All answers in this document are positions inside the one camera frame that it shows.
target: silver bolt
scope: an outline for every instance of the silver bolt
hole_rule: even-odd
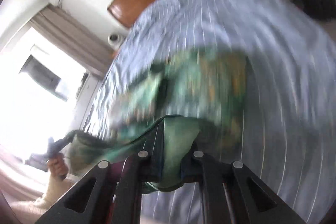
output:
[[[98,163],[98,167],[101,169],[106,168],[107,166],[109,166],[109,162],[106,160],[102,160],[100,163]]]
[[[148,152],[146,150],[141,150],[139,153],[138,153],[138,156],[140,158],[146,158],[148,156]]]
[[[202,151],[195,151],[194,156],[196,158],[202,158],[204,156],[204,153]]]
[[[236,168],[242,168],[244,165],[241,161],[239,160],[236,160],[234,163],[233,163],[233,166],[236,167]]]

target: person's hand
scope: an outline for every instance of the person's hand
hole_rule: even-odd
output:
[[[58,153],[56,157],[51,158],[47,162],[47,166],[50,169],[50,174],[53,178],[67,175],[69,168],[65,165],[64,155]]]

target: blue bedsheet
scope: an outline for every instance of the blue bedsheet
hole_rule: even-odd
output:
[[[241,144],[213,155],[241,160],[306,222],[318,223],[336,198],[336,48],[290,3],[157,0],[112,63],[85,131],[108,139],[113,96],[153,60],[192,47],[239,51],[250,61]],[[197,109],[165,114],[202,116]],[[198,188],[147,195],[142,215],[160,223],[201,223]]]

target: triangular cutout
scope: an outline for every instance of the triangular cutout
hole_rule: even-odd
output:
[[[96,181],[96,178],[89,179],[82,187],[77,189],[77,191],[71,195],[68,200],[65,201],[64,206],[77,213],[83,213]]]
[[[247,185],[260,213],[266,212],[277,206],[277,203],[251,178],[247,178]]]

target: green cloth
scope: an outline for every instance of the green cloth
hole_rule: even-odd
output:
[[[200,132],[208,134],[201,128],[209,128],[211,123],[225,132],[221,142],[213,140],[214,149],[231,147],[240,139],[245,65],[246,58],[238,53],[196,49],[177,53],[166,63],[153,63],[125,94],[113,100],[107,117],[111,127],[108,141],[85,133],[74,138],[70,151],[72,172],[83,172],[102,159],[125,160],[142,149],[144,132],[160,118],[162,110],[182,111],[188,107],[197,109],[202,119],[164,119],[163,180],[149,184],[154,190],[176,187],[180,183],[181,159]]]

